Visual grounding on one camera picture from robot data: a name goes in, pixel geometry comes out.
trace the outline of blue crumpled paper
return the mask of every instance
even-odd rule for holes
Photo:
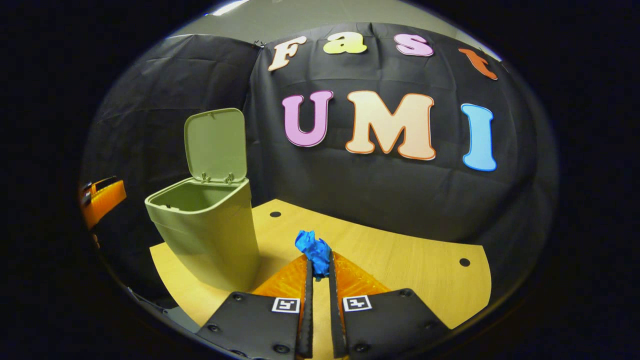
[[[324,240],[316,240],[315,231],[300,230],[298,237],[296,237],[296,247],[311,260],[316,281],[320,281],[323,277],[329,276],[329,255],[331,254],[331,248]]]

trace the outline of orange object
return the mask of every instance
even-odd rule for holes
[[[302,314],[305,309],[305,286],[307,283],[307,256],[302,255],[273,274],[254,291],[254,295],[270,297],[289,297],[300,299],[300,319],[298,328],[302,324]]]
[[[80,194],[81,197],[84,195],[91,198],[90,202],[81,205],[84,221],[89,229],[94,227],[104,215],[127,198],[122,180],[97,190],[100,182],[102,181],[92,184],[89,189],[85,190],[84,194]]]
[[[481,58],[480,56],[478,56],[478,54],[476,54],[475,52],[469,50],[469,49],[463,49],[463,48],[458,48],[458,50],[467,55],[467,58],[469,58],[469,61],[471,61],[471,64],[476,68],[476,70],[478,70],[482,75],[490,78],[491,80],[498,80],[498,75],[492,73],[491,71],[489,71],[489,69],[486,68],[486,66],[489,64],[485,59]]]
[[[347,260],[344,256],[335,251],[333,251],[332,254],[333,265],[335,267],[335,282],[338,290],[338,308],[340,309],[342,331],[344,332],[342,298],[386,293],[391,291],[391,289],[382,285],[375,277],[362,270],[358,265]]]

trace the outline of blue letter i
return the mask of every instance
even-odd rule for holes
[[[493,114],[487,108],[462,104],[462,112],[469,118],[469,152],[462,157],[466,166],[480,171],[494,171],[497,167],[492,155],[491,120]]]

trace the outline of trash can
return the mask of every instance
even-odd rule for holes
[[[200,281],[247,291],[260,256],[246,178],[244,115],[221,109],[193,115],[184,124],[192,177],[145,199],[164,242]]]

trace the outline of wooden table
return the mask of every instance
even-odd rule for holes
[[[271,217],[272,211],[281,212]],[[411,288],[452,329],[489,302],[491,275],[484,249],[373,229],[303,209],[280,200],[253,208],[261,264],[254,287],[300,256],[300,230],[316,232],[339,254],[391,290]],[[157,271],[178,305],[199,326],[213,315],[229,291],[196,279],[167,244],[150,248]],[[462,266],[460,259],[469,260]],[[333,359],[329,281],[314,281],[314,359]]]

